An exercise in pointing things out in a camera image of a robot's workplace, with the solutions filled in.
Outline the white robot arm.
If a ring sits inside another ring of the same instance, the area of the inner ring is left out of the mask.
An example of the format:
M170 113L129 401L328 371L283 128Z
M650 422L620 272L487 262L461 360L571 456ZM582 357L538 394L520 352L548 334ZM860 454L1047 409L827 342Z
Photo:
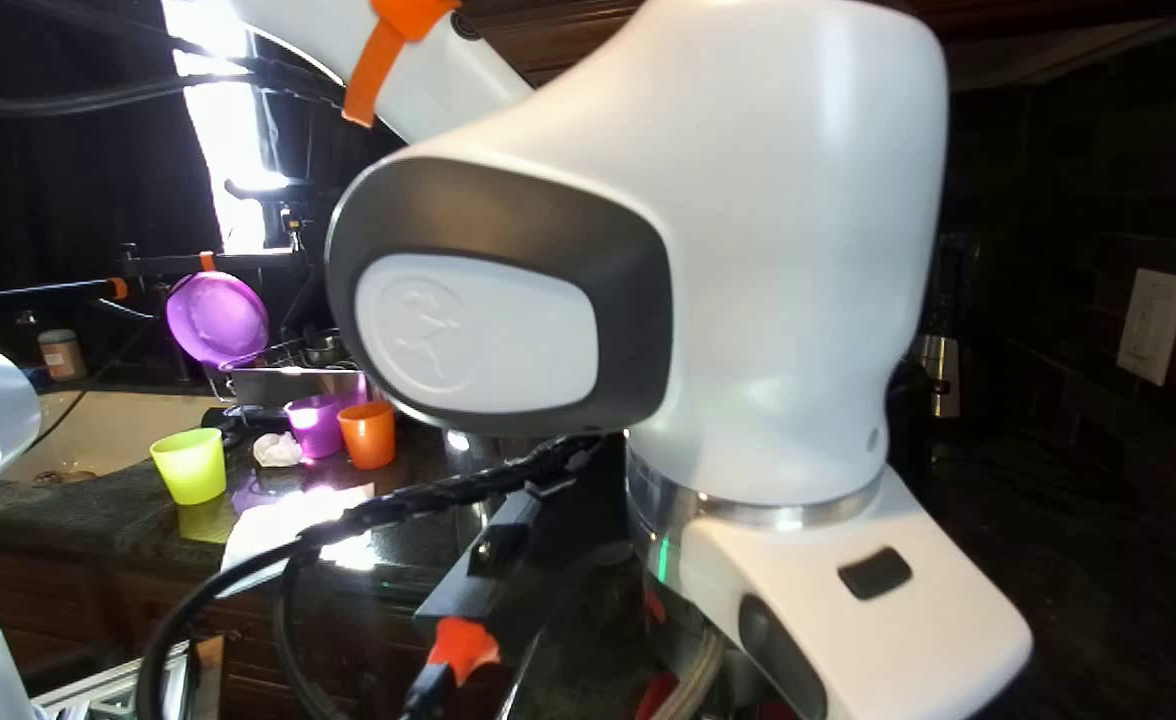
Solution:
M437 0L229 0L397 154L328 230L328 304L393 404L620 436L650 572L807 720L965 720L1012 600L888 459L947 71L872 0L639 0L545 89Z

